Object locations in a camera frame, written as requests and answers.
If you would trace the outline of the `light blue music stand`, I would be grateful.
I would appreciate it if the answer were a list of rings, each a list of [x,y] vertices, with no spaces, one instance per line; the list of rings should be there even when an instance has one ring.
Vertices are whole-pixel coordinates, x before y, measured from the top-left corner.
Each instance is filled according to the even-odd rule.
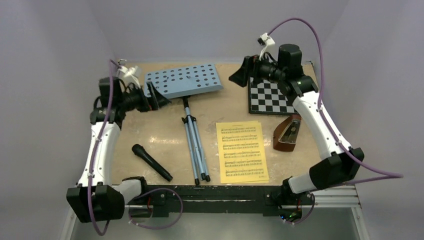
[[[205,152],[203,150],[200,131],[196,118],[191,114],[188,98],[192,95],[220,91],[224,87],[213,63],[190,65],[150,71],[144,75],[144,85],[151,85],[162,96],[171,99],[182,99],[185,116],[183,122],[190,160],[194,176],[194,184],[200,181],[210,182]]]

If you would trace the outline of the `yellow sheet music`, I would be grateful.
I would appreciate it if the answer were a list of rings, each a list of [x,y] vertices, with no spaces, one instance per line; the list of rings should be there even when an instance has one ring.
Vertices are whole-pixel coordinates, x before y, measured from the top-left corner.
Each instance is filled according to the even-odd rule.
[[[218,143],[220,182],[222,184],[268,183],[265,144]]]
[[[219,122],[217,142],[223,145],[264,143],[262,125],[258,121]]]

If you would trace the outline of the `brown wooden metronome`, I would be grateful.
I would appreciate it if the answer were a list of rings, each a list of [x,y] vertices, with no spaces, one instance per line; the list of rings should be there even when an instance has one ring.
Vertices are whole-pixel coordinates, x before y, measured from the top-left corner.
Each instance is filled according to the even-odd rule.
[[[280,152],[293,152],[296,147],[302,118],[298,114],[282,121],[273,132],[273,149]]]

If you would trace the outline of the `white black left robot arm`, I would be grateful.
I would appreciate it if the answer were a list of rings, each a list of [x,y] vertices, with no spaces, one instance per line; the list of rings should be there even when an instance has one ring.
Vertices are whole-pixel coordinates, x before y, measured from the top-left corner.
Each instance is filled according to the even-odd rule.
[[[82,223],[119,220],[131,200],[146,203],[149,191],[142,176],[127,177],[119,185],[111,182],[115,145],[127,112],[157,111],[170,104],[152,83],[146,87],[105,77],[98,81],[99,96],[90,113],[91,140],[83,173],[74,187],[68,188],[66,200]]]

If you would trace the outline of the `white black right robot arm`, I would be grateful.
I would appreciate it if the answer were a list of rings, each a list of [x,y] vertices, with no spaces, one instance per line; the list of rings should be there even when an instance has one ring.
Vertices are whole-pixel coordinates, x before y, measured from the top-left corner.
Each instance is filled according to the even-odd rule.
[[[318,86],[305,75],[301,61],[298,45],[283,44],[278,49],[276,62],[260,59],[258,55],[246,56],[241,67],[228,78],[240,87],[246,87],[250,80],[276,83],[312,133],[321,161],[307,173],[282,182],[280,196],[288,204],[294,203],[303,193],[352,180],[365,157],[362,149],[353,148],[335,127],[319,99]]]

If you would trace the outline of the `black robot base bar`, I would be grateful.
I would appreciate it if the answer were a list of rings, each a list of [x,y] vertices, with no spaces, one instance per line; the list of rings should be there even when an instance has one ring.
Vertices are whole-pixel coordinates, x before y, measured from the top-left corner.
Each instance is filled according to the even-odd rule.
[[[288,195],[278,185],[146,185],[146,196],[131,205],[149,205],[153,217],[170,213],[290,215],[313,204],[306,193]]]

